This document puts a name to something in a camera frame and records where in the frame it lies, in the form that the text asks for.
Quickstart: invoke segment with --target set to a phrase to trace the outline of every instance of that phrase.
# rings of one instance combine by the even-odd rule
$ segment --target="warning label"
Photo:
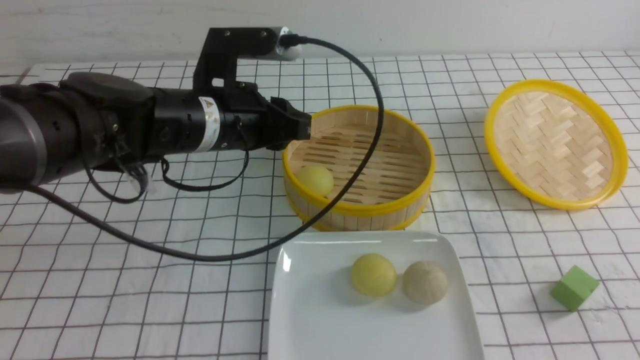
[[[211,150],[218,141],[220,135],[220,110],[214,99],[204,96],[200,96],[198,99],[204,110],[206,121],[202,141],[195,152],[204,152]]]

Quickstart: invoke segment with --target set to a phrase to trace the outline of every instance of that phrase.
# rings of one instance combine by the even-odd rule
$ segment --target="green cube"
[[[573,266],[551,289],[551,297],[569,311],[576,311],[600,283],[583,269]]]

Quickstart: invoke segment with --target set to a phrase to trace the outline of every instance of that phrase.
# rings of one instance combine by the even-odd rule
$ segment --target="grid tablecloth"
[[[640,52],[429,55],[363,58],[385,106],[419,124],[437,168],[431,203],[410,229],[455,246],[485,344],[494,359],[639,359]],[[25,83],[76,71],[147,86],[191,88],[193,61],[46,64]],[[365,76],[343,59],[242,61],[239,80],[310,113],[375,104]],[[599,102],[629,148],[621,192],[568,213],[532,203],[508,185],[483,138],[486,108],[505,86],[550,78]],[[208,185],[234,177],[238,152],[170,156],[170,176]],[[284,195],[280,154],[255,151],[246,174],[212,193],[177,192],[149,166],[144,200],[113,204],[84,174],[44,185],[123,231],[199,254],[241,252],[300,225]],[[134,195],[119,174],[104,187]],[[194,264],[127,245],[28,194],[0,197],[0,359],[267,358],[276,251]],[[549,296],[579,265],[602,283],[577,313]]]

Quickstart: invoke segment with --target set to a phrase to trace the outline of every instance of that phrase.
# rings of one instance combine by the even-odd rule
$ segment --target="bamboo steamer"
[[[316,113],[311,139],[294,141],[282,156],[284,186],[293,211],[304,221],[333,199],[367,152],[378,108],[351,105]],[[331,171],[334,189],[327,197],[308,191],[295,173],[320,165]],[[342,200],[314,227],[321,231],[399,230],[427,206],[435,155],[427,136],[411,120],[385,110],[378,146]]]
[[[540,204],[587,209],[616,193],[625,180],[628,154],[616,124],[568,85],[549,80],[511,85],[484,124],[497,169]]]

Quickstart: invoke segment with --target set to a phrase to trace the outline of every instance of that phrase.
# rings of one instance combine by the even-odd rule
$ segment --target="square white plate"
[[[372,299],[353,290],[349,271],[377,252],[399,274],[396,288]],[[401,274],[416,261],[438,263],[447,295],[421,307],[406,298]],[[271,299],[269,358],[278,360],[482,360],[467,283],[442,235],[411,231],[305,233],[280,250]]]

